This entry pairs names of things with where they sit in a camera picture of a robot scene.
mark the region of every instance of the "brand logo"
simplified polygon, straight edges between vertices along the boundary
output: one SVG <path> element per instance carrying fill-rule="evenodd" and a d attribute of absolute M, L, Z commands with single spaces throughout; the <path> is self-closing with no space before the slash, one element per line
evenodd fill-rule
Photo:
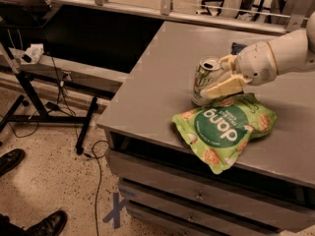
<path fill-rule="evenodd" d="M 245 113 L 236 106 L 211 108 L 195 118 L 195 129 L 200 139 L 214 148 L 228 148 L 237 144 L 246 134 Z"/>

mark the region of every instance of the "white device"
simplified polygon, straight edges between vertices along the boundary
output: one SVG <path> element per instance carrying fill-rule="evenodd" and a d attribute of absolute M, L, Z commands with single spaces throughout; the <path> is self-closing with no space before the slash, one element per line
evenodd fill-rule
<path fill-rule="evenodd" d="M 204 98 L 217 98 L 258 86 L 288 72 L 315 71 L 315 13 L 306 30 L 298 29 L 268 42 L 245 47 L 237 55 L 220 59 L 222 75 L 201 90 Z"/>

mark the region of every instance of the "speckled floor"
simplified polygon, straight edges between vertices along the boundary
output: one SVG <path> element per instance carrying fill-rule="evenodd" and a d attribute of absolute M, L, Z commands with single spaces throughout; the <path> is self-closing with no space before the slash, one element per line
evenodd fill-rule
<path fill-rule="evenodd" d="M 3 88 L 2 83 L 0 79 L 0 114 L 3 116 L 19 93 L 15 91 L 16 88 Z M 71 108 L 78 116 L 86 114 L 85 109 Z M 20 106 L 17 113 L 33 114 L 34 109 L 32 106 Z M 103 130 L 95 126 L 97 117 L 98 114 L 95 114 L 84 143 L 88 154 L 92 154 L 95 142 L 105 139 Z M 30 124 L 13 124 L 19 137 L 31 133 L 35 127 Z M 0 212 L 9 215 L 11 221 L 18 226 L 28 228 L 54 211 L 63 209 L 68 214 L 68 222 L 62 235 L 95 236 L 95 193 L 100 176 L 99 168 L 95 159 L 76 154 L 76 139 L 76 129 L 73 126 L 41 124 L 34 134 L 17 138 L 7 125 L 0 134 L 3 143 L 0 156 L 13 148 L 22 148 L 26 157 L 17 168 L 0 178 Z M 99 143 L 94 152 L 101 156 L 105 149 L 106 143 Z M 99 235 L 173 235 L 131 217 L 125 208 L 119 214 L 120 221 L 114 221 L 110 215 L 113 195 L 118 193 L 117 177 L 111 175 L 105 158 L 99 162 L 102 171 L 97 200 Z"/>

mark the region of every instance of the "gray tabletop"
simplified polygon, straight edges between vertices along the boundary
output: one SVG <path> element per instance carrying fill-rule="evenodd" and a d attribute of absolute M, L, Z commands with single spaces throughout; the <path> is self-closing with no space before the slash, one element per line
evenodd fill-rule
<path fill-rule="evenodd" d="M 222 57 L 230 53 L 233 42 L 251 44 L 272 38 L 165 22 L 98 125 L 191 152 L 171 117 L 196 107 L 191 95 L 199 60 L 206 55 Z M 272 134 L 250 143 L 233 167 L 315 188 L 315 73 L 285 74 L 272 83 L 246 88 L 245 92 L 249 91 L 277 113 L 278 121 Z"/>

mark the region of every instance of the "green snack package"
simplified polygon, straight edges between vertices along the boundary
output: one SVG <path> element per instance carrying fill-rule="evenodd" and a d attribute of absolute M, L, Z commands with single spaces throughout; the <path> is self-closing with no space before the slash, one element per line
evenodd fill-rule
<path fill-rule="evenodd" d="M 271 133 L 277 120 L 253 93 L 217 99 L 173 116 L 185 142 L 215 174 L 230 168 L 247 143 Z"/>

